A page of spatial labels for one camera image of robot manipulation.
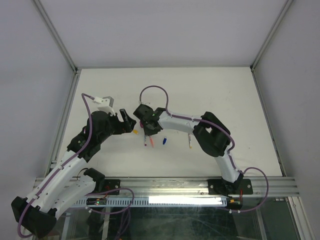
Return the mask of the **white marker yellow end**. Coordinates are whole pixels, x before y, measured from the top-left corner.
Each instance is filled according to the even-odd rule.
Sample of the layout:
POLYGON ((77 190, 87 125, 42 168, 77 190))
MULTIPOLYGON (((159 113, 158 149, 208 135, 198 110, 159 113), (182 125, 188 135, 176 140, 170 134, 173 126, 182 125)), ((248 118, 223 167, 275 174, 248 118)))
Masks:
POLYGON ((192 149, 193 145, 192 145, 192 135, 190 133, 188 133, 188 145, 189 148, 192 149))

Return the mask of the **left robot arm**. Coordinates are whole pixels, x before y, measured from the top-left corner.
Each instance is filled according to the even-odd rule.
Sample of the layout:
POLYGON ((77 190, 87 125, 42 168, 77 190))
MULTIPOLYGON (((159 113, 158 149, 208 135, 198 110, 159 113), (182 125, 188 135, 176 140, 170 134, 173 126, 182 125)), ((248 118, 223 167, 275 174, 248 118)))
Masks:
POLYGON ((11 203, 18 230, 24 227, 41 239, 47 236, 57 220, 77 199, 87 194, 100 194, 105 188, 105 175, 89 168, 74 184, 69 180, 100 151, 102 143, 112 135, 131 133, 136 120, 125 109, 122 121, 112 110, 97 110, 89 114, 87 124, 67 146, 66 152, 53 170, 26 197, 17 196, 11 203))

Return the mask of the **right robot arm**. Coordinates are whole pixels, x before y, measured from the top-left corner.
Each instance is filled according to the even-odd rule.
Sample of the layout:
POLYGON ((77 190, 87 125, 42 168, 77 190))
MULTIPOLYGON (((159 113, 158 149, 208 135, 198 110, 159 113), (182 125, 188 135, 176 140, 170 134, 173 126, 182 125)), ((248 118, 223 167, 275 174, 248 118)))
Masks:
POLYGON ((237 169, 231 160, 230 151, 235 143, 230 131, 211 112, 207 111, 200 117, 170 113, 165 108, 151 107, 140 104, 133 112, 147 136, 153 136, 162 130, 175 130, 195 137, 201 149, 213 157, 220 169, 221 177, 208 179, 210 195, 252 195, 253 188, 249 179, 237 169))

